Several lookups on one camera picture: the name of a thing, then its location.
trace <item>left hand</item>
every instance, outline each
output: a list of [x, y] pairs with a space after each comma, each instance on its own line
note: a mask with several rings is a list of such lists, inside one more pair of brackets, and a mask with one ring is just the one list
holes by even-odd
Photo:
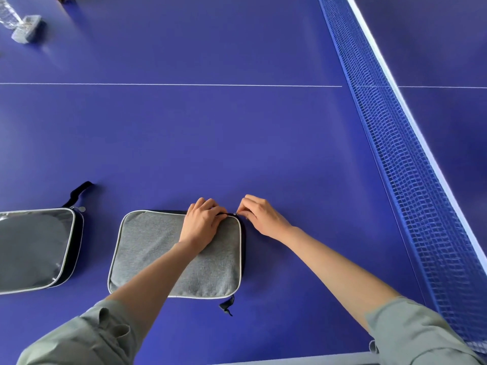
[[226, 212], [227, 210], [218, 206], [214, 199], [205, 200], [201, 197], [196, 203], [192, 203], [187, 210], [179, 243], [188, 244], [197, 253], [200, 253], [215, 237], [216, 230], [222, 220], [228, 216], [227, 214], [217, 214]]

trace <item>black handle loop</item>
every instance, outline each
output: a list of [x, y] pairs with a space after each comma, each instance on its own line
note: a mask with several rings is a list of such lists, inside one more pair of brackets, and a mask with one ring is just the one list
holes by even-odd
[[68, 200], [68, 202], [66, 202], [62, 207], [71, 207], [73, 206], [77, 201], [78, 201], [78, 198], [79, 198], [79, 195], [81, 195], [81, 193], [86, 190], [87, 188], [91, 187], [93, 185], [93, 183], [91, 182], [84, 182], [83, 184], [81, 184], [77, 189], [73, 190], [70, 194], [70, 198]]
[[233, 305], [234, 301], [235, 301], [235, 297], [232, 295], [228, 300], [220, 304], [220, 308], [228, 315], [233, 316], [228, 310], [228, 308]]

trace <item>hand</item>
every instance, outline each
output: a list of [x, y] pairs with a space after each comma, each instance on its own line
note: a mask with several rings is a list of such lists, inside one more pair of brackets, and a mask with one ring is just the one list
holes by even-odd
[[291, 224], [263, 198], [246, 195], [237, 210], [245, 216], [264, 235], [282, 241], [283, 236], [292, 228]]
[[217, 214], [226, 212], [227, 210], [218, 206], [214, 199], [205, 200], [201, 197], [187, 210], [179, 243], [191, 245], [197, 253], [200, 253], [215, 237], [216, 229], [222, 220], [228, 216]]

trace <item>blue table surface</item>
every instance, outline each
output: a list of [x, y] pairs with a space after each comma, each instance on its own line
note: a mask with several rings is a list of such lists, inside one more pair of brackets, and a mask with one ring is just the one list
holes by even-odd
[[[0, 296], [0, 355], [107, 294], [123, 216], [234, 211], [265, 197], [289, 220], [423, 302], [317, 0], [11, 0], [43, 43], [0, 30], [0, 210], [57, 207], [90, 180], [85, 233], [63, 285]], [[134, 83], [180, 84], [134, 86]], [[337, 85], [339, 87], [184, 84]], [[169, 299], [139, 364], [208, 364], [366, 351], [368, 334], [286, 247], [247, 225], [234, 317]]]
[[487, 252], [487, 0], [355, 1]]

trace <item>gray-green shirt sleeve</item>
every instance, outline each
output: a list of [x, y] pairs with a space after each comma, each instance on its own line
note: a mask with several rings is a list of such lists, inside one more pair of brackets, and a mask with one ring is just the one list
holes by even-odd
[[26, 348], [17, 365], [129, 365], [142, 340], [125, 307], [103, 300]]
[[370, 349], [384, 365], [479, 365], [484, 362], [436, 312], [399, 297], [366, 315]]

